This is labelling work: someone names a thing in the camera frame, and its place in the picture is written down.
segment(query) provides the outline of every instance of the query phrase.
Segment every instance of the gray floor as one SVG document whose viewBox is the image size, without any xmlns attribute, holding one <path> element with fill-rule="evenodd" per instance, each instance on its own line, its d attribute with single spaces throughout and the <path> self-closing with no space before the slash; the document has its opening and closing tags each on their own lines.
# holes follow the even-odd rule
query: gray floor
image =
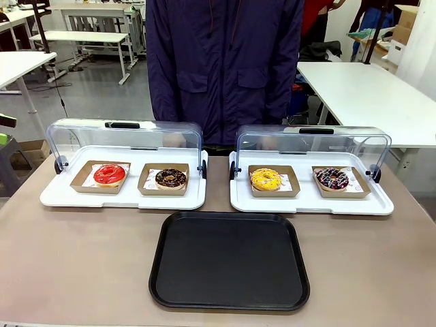
<svg viewBox="0 0 436 327">
<path fill-rule="evenodd" d="M 51 44 L 51 51 L 58 53 L 57 61 L 71 57 L 69 46 Z M 151 110 L 149 83 L 146 61 L 139 61 L 131 71 L 131 76 L 123 86 L 118 85 L 121 79 L 121 66 L 118 57 L 98 59 L 95 63 L 84 61 L 80 66 L 82 72 L 70 72 L 57 81 L 58 85 L 71 83 L 70 87 L 61 87 L 59 91 L 65 102 L 69 117 L 89 119 L 127 119 L 153 120 Z M 60 68 L 67 68 L 71 61 L 60 63 Z M 42 85 L 28 80 L 29 89 Z M 65 117 L 56 89 L 49 91 L 30 91 L 36 109 L 40 113 L 45 127 L 57 119 Z M 309 123 L 316 124 L 316 110 L 320 102 L 317 98 L 309 100 Z M 25 103 L 19 95 L 0 95 L 1 113 L 17 118 L 17 127 L 0 127 L 1 133 L 12 134 L 18 141 L 38 139 Z M 419 203 L 436 219 L 434 198 L 418 198 Z"/>
</svg>

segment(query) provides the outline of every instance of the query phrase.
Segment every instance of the person in purple jacket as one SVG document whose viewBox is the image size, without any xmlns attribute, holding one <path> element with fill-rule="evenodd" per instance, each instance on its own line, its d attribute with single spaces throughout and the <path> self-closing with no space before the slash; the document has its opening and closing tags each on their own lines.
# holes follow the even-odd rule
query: person in purple jacket
<svg viewBox="0 0 436 327">
<path fill-rule="evenodd" d="M 151 103 L 158 121 L 194 122 L 204 143 L 241 125 L 281 124 L 300 44 L 303 0 L 147 0 Z"/>
</svg>

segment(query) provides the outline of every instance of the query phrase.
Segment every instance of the transparent display cover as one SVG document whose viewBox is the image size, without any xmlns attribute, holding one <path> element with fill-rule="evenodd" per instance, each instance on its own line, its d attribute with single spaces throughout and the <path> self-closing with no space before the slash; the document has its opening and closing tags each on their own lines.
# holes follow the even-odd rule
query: transparent display cover
<svg viewBox="0 0 436 327">
<path fill-rule="evenodd" d="M 58 173 L 68 169 L 75 154 L 87 146 L 143 151 L 191 149 L 198 152 L 198 170 L 202 170 L 202 131 L 193 123 L 61 119 L 47 129 L 47 137 Z"/>
<path fill-rule="evenodd" d="M 247 125 L 238 132 L 230 173 L 237 176 L 244 157 L 344 153 L 356 156 L 377 182 L 390 145 L 390 137 L 374 127 Z"/>
</svg>

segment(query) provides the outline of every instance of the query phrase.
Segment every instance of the red frosted donut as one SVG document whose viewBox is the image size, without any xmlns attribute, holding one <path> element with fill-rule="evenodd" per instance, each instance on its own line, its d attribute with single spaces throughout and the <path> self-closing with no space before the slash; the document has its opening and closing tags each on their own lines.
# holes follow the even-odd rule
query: red frosted donut
<svg viewBox="0 0 436 327">
<path fill-rule="evenodd" d="M 94 174 L 94 181 L 100 187 L 117 187 L 125 177 L 125 170 L 118 165 L 103 165 Z"/>
</svg>

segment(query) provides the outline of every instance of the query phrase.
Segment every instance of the drawstring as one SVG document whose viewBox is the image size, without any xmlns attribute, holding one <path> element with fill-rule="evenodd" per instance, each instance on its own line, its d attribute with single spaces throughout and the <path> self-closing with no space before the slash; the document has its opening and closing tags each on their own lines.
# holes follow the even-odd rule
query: drawstring
<svg viewBox="0 0 436 327">
<path fill-rule="evenodd" d="M 212 11 L 212 0 L 209 0 L 209 9 L 211 10 L 211 27 L 209 29 L 209 34 L 207 37 L 211 38 L 213 30 L 213 11 Z"/>
<path fill-rule="evenodd" d="M 236 11 L 236 18 L 234 20 L 234 26 L 233 26 L 233 32 L 232 32 L 232 39 L 230 40 L 230 50 L 233 48 L 233 41 L 234 36 L 236 34 L 236 28 L 238 27 L 239 23 L 239 11 L 240 11 L 240 5 L 243 2 L 243 0 L 239 0 L 238 3 L 238 9 Z M 213 30 L 213 11 L 212 11 L 212 0 L 209 0 L 209 10 L 211 11 L 211 27 L 209 28 L 209 33 L 207 35 L 208 38 L 211 38 L 212 36 L 212 30 Z"/>
<path fill-rule="evenodd" d="M 234 19 L 232 39 L 230 40 L 230 50 L 233 48 L 234 35 L 236 33 L 236 28 L 237 28 L 238 22 L 239 22 L 239 9 L 240 9 L 240 5 L 241 5 L 242 2 L 243 2 L 243 0 L 239 0 L 238 10 L 236 11 L 236 18 Z"/>
</svg>

